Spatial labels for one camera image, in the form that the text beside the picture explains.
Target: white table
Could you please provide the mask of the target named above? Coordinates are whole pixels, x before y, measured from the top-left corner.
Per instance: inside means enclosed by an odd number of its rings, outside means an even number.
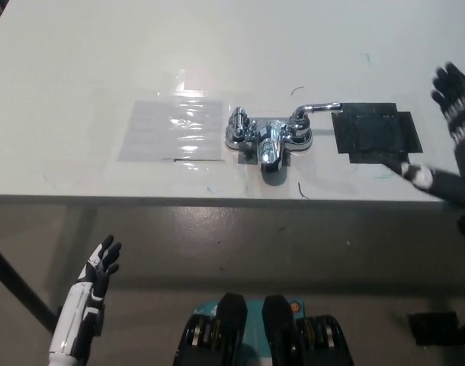
[[[0,198],[295,205],[307,202],[300,184],[308,202],[436,201],[381,165],[350,164],[329,114],[312,117],[320,133],[280,185],[224,144],[219,162],[118,154],[135,101],[166,96],[180,76],[185,90],[252,116],[396,102],[424,150],[411,162],[456,172],[430,98],[448,60],[465,72],[464,0],[11,0],[0,20]]]

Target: faucet spout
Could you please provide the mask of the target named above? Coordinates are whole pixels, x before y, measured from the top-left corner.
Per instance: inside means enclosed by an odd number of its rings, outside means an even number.
[[[285,129],[268,123],[258,130],[258,164],[263,172],[275,172],[281,168],[284,154]]]

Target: faucet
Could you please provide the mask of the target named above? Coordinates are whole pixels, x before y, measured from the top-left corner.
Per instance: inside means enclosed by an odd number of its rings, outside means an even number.
[[[242,107],[231,114],[226,127],[226,145],[244,153],[254,153],[263,172],[281,168],[284,150],[303,151],[312,145],[309,113],[341,111],[342,103],[305,104],[288,118],[248,117]]]

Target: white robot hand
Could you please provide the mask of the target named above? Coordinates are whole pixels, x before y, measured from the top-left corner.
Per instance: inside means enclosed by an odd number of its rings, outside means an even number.
[[[121,243],[109,235],[94,250],[70,288],[50,346],[50,366],[87,364],[91,341],[101,333],[104,297],[110,276],[119,269]]]

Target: faucet base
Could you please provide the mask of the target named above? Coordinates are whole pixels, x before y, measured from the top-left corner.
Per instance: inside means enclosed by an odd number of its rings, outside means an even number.
[[[342,103],[306,104],[289,118],[248,117],[244,108],[234,109],[226,128],[226,145],[244,153],[255,153],[263,172],[282,166],[284,150],[304,151],[312,145],[308,113],[340,111]]]

